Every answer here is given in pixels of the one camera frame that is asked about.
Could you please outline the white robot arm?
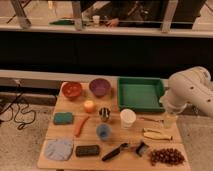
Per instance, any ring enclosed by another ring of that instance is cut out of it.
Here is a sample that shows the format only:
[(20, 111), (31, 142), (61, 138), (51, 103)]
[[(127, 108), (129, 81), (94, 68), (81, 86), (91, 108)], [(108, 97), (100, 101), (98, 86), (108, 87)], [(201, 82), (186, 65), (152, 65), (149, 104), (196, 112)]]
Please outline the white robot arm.
[(204, 114), (213, 118), (213, 89), (211, 75), (204, 67), (192, 67), (172, 74), (168, 79), (168, 89), (160, 97), (163, 105), (163, 125), (166, 129), (176, 122), (190, 103)]

